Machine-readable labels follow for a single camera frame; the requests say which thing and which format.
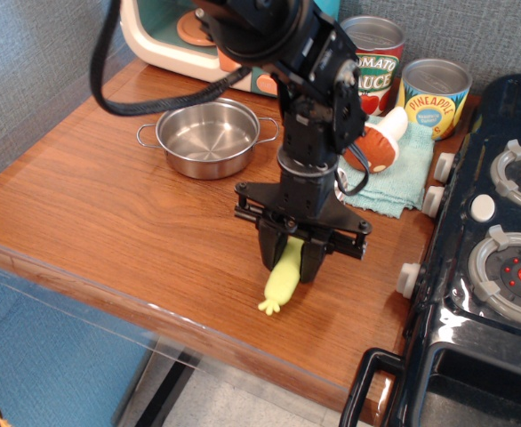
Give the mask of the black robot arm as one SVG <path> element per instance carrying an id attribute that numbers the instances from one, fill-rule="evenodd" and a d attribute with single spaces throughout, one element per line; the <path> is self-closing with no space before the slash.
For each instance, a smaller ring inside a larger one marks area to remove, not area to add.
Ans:
<path id="1" fill-rule="evenodd" d="M 340 157 L 365 130 L 356 47 L 311 1 L 202 1 L 202 25 L 217 47 L 277 82 L 284 137 L 277 183 L 242 182 L 236 214 L 256 224 L 264 265 L 273 269 L 299 238 L 300 280 L 324 258 L 365 252 L 371 226 L 337 198 Z"/>

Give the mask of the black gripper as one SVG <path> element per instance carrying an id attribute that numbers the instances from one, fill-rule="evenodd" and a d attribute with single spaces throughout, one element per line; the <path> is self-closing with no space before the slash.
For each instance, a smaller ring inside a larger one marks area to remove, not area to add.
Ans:
<path id="1" fill-rule="evenodd" d="M 260 255 L 273 270 L 288 238 L 303 241 L 300 282 L 313 282 L 328 254 L 365 256 L 370 222 L 336 197 L 336 172 L 312 177 L 283 169 L 278 183 L 240 182 L 236 215 L 254 222 L 259 231 Z"/>

